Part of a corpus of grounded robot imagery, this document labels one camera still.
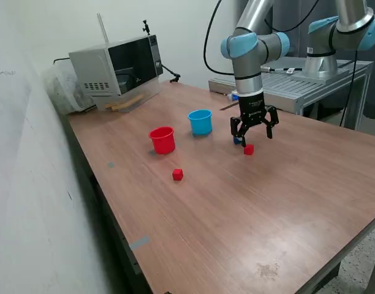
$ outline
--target white wall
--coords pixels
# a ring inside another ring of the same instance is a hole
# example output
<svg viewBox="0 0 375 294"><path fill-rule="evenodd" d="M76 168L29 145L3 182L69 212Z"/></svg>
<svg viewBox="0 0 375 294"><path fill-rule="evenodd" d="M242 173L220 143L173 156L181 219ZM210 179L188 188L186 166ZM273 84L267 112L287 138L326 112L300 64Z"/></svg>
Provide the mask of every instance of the white wall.
<svg viewBox="0 0 375 294"><path fill-rule="evenodd" d="M88 180L0 0L0 294L121 293Z"/></svg>
<svg viewBox="0 0 375 294"><path fill-rule="evenodd" d="M232 72L220 54L220 42L233 33L239 0L223 1L208 44L212 68ZM9 12L36 70L42 73L56 58L104 41L96 13L100 12L110 41L142 36L147 19L156 34L162 62L182 75L181 82L208 87L208 79L221 77L206 69L203 43L217 0L6 0ZM162 80L170 79L165 73Z"/></svg>

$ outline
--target blue tape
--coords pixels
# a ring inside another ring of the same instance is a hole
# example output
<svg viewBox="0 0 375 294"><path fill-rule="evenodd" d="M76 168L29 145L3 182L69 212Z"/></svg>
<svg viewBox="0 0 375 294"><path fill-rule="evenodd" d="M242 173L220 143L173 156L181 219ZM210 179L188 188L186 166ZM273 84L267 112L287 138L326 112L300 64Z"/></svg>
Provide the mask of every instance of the blue tape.
<svg viewBox="0 0 375 294"><path fill-rule="evenodd" d="M143 238L137 240L136 242L130 243L129 247L131 248L131 250L134 250L134 249L137 249L137 248L143 246L144 244L148 243L149 241L150 241L150 238L148 236L144 236Z"/></svg>

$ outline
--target red cube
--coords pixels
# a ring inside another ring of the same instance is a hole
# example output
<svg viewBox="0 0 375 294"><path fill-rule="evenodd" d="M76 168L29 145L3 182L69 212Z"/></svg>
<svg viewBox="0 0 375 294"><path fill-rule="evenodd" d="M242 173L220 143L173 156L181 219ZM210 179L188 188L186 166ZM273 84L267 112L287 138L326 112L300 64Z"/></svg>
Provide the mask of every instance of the red cube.
<svg viewBox="0 0 375 294"><path fill-rule="evenodd" d="M246 145L246 147L243 148L243 153L245 155L253 155L253 153L254 153L254 145Z"/></svg>
<svg viewBox="0 0 375 294"><path fill-rule="evenodd" d="M182 178L183 178L182 169L177 168L176 170L173 171L173 179L174 179L174 181L181 181Z"/></svg>

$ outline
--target black cable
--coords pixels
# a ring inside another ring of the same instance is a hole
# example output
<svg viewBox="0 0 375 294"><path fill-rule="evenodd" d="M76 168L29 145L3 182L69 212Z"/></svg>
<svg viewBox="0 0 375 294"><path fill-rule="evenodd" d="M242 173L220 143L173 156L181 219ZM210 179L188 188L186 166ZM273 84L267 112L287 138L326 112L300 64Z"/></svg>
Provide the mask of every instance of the black cable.
<svg viewBox="0 0 375 294"><path fill-rule="evenodd" d="M343 115L341 116L340 126L342 126L342 124L343 124L343 120L344 120L344 117L346 115L346 110L347 110L347 107L348 107L349 99L351 97L352 86L354 85L354 80L355 80L355 71L356 71L356 68L357 68L357 59L358 59L358 51L355 51L354 71L352 72L351 84L349 85L347 102L346 102L346 106L344 107L344 110L343 110Z"/></svg>
<svg viewBox="0 0 375 294"><path fill-rule="evenodd" d="M67 58L57 58L57 59L54 59L53 64L54 64L56 61L67 60L67 59L70 59L70 58L67 57Z"/></svg>
<svg viewBox="0 0 375 294"><path fill-rule="evenodd" d="M292 31L293 29L296 29L297 27L299 27L302 23L305 22L305 20L307 20L307 18L311 15L311 13L313 12L314 8L316 8L318 2L320 0L317 0L316 3L314 3L314 5L312 6L312 8L310 9L309 13L302 19L301 22L299 22L299 24L297 24L296 26L294 26L293 28L290 28L290 29L275 29L274 27L272 27L268 22L267 20L264 20L265 21L265 24L272 30L276 31L276 32L290 32Z"/></svg>
<svg viewBox="0 0 375 294"><path fill-rule="evenodd" d="M207 61L206 61L206 45L208 44L208 38L210 36L210 31L211 31L211 27L212 27L212 22L213 22L214 16L216 15L216 12L218 11L218 8L219 8L221 2L222 2L222 0L219 0L218 3L216 4L216 7L214 8L214 11L212 13L212 17L211 17L210 23L208 25L208 29L206 31L205 42L204 42L204 52L203 52L204 63L206 65L206 67L210 71L212 71L212 72L214 72L216 74L219 74L219 75L234 75L233 73L230 73L230 72L218 72L217 70L212 69L209 66L209 64L207 63Z"/></svg>

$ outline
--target metal table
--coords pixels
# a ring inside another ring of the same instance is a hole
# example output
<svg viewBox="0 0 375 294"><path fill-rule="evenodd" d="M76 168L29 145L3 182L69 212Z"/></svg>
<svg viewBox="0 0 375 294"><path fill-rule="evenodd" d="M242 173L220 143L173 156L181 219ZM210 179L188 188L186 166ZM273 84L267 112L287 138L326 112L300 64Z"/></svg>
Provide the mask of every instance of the metal table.
<svg viewBox="0 0 375 294"><path fill-rule="evenodd" d="M265 66L272 68L304 67L305 60L305 58L283 57L277 61L269 62ZM352 61L338 60L338 66L342 69L348 69L349 74L345 78L328 85L308 81L295 81L291 78L292 75L287 73L263 73L265 103L296 115L303 115L305 107L350 85L354 63ZM357 61L355 81L344 123L344 126L348 129L359 129L372 69L372 61ZM235 89L234 80L215 78L208 83L212 92L230 94Z"/></svg>

